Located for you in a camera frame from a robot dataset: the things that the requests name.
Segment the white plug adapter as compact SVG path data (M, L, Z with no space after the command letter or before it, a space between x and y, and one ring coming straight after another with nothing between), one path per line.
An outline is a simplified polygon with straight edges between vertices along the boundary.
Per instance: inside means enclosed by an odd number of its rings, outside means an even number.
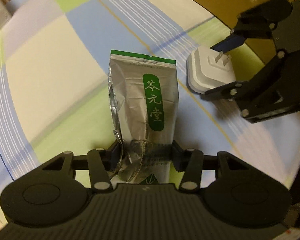
M206 46L199 46L187 58L187 83L197 92L236 81L231 56Z

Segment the silver green tea pouch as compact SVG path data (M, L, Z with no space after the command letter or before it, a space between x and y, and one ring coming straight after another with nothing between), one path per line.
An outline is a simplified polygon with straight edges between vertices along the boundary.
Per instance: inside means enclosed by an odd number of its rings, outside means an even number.
M122 154L112 182L168 183L179 90L176 61L111 50L109 103Z

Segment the plaid bed sheet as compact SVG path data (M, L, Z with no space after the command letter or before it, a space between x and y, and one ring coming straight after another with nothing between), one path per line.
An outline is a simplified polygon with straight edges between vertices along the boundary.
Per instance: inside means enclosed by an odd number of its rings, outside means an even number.
M187 86L190 52L229 31L192 0L27 0L0 31L0 194L63 151L112 144L113 49L177 62L181 147L228 151L290 187L300 163L300 112L250 124L233 102L206 102Z

